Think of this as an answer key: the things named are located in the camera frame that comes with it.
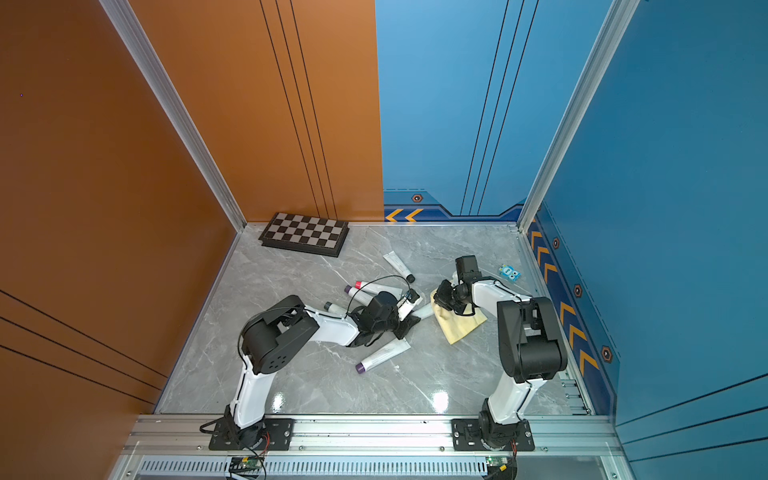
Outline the white tube green cap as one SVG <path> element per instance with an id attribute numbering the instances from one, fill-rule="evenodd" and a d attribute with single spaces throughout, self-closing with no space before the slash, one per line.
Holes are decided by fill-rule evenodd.
<path id="1" fill-rule="evenodd" d="M 413 310 L 411 314 L 421 320 L 429 318 L 434 315 L 433 305 L 425 304 L 424 306 L 421 306 L 418 309 Z"/>

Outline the white toothpaste tube purple cap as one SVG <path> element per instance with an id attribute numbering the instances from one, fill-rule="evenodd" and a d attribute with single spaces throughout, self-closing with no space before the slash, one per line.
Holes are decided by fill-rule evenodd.
<path id="1" fill-rule="evenodd" d="M 356 371 L 358 374 L 364 374 L 382 363 L 408 351 L 410 348 L 411 345 L 406 339 L 393 339 L 368 357 L 361 360 L 355 366 Z"/>

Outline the yellow cleaning cloth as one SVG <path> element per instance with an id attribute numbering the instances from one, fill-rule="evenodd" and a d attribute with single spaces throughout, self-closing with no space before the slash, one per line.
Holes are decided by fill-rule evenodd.
<path id="1" fill-rule="evenodd" d="M 462 340 L 487 321 L 487 316 L 481 310 L 476 310 L 471 316 L 460 316 L 452 310 L 439 306 L 435 300 L 436 293 L 436 290 L 431 293 L 431 306 L 438 325 L 450 345 Z"/>

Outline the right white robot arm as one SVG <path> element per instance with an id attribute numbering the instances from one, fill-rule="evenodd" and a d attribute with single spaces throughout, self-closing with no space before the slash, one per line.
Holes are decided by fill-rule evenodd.
<path id="1" fill-rule="evenodd" d="M 525 410 L 537 391 L 568 364 L 568 348 L 552 301 L 531 297 L 491 279 L 444 280 L 433 299 L 455 314 L 493 313 L 503 374 L 476 421 L 458 427 L 458 450 L 534 449 Z"/>

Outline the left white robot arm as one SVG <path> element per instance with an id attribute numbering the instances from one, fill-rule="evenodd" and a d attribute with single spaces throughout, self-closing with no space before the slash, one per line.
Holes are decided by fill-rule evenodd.
<path id="1" fill-rule="evenodd" d="M 401 299 L 381 292 L 368 305 L 338 316 L 289 295 L 249 319 L 238 337 L 243 365 L 239 385 L 216 427 L 221 439 L 240 449 L 260 443 L 266 435 L 265 408 L 276 373 L 307 343 L 369 346 L 387 332 L 402 339 L 419 322 L 412 311 L 420 299 L 413 289 Z"/>

